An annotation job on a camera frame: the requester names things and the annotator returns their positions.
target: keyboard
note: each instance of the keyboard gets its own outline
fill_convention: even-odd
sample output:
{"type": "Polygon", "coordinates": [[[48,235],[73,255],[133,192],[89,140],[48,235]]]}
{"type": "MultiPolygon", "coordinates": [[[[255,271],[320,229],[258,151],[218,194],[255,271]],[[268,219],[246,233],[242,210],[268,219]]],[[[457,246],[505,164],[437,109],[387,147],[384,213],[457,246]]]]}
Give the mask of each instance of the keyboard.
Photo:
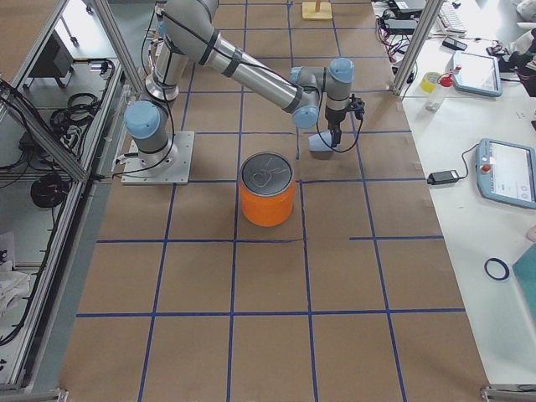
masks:
{"type": "Polygon", "coordinates": [[[465,36],[467,32],[466,27],[458,18],[456,10],[450,2],[443,2],[437,20],[446,34],[465,36]]]}

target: can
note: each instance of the can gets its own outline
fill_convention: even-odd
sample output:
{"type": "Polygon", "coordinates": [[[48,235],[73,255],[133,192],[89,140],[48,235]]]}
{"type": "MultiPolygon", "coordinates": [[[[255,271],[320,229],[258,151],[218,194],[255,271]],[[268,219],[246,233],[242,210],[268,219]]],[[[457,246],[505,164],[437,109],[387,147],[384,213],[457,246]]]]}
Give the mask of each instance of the can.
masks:
{"type": "Polygon", "coordinates": [[[259,226],[282,224],[291,215],[296,183],[291,164],[274,152],[248,157],[240,169],[240,208],[259,226]]]}

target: wooden block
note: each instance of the wooden block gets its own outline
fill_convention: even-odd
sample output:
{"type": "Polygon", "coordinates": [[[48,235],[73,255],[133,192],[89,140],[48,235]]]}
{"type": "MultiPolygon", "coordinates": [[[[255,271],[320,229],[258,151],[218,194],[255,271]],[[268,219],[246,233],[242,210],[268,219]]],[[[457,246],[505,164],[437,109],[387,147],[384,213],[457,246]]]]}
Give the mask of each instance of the wooden block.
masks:
{"type": "Polygon", "coordinates": [[[320,10],[316,11],[316,3],[303,3],[301,15],[303,19],[332,19],[332,4],[322,2],[320,3],[320,10]]]}

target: yellow tape roll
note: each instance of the yellow tape roll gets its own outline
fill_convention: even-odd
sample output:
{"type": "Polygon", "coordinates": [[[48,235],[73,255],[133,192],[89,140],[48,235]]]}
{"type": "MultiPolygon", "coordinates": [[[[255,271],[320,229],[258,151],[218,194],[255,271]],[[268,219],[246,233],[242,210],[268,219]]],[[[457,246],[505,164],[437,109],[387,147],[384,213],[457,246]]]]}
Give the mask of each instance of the yellow tape roll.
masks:
{"type": "Polygon", "coordinates": [[[436,87],[437,80],[439,79],[440,75],[440,73],[436,73],[435,71],[426,73],[420,82],[420,88],[424,92],[428,92],[430,94],[436,87]]]}

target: tablet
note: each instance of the tablet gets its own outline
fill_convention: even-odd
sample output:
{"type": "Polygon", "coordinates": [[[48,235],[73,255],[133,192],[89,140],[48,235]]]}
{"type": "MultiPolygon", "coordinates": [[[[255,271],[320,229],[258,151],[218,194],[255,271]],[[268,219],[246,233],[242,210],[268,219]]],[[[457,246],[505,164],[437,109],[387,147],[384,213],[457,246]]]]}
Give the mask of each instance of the tablet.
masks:
{"type": "Polygon", "coordinates": [[[457,90],[484,96],[503,94],[496,57],[458,50],[452,55],[451,68],[454,69],[457,65],[461,66],[460,72],[454,75],[454,87],[457,90]]]}
{"type": "Polygon", "coordinates": [[[484,138],[477,147],[477,184],[484,198],[536,209],[536,157],[531,147],[484,138]]]}

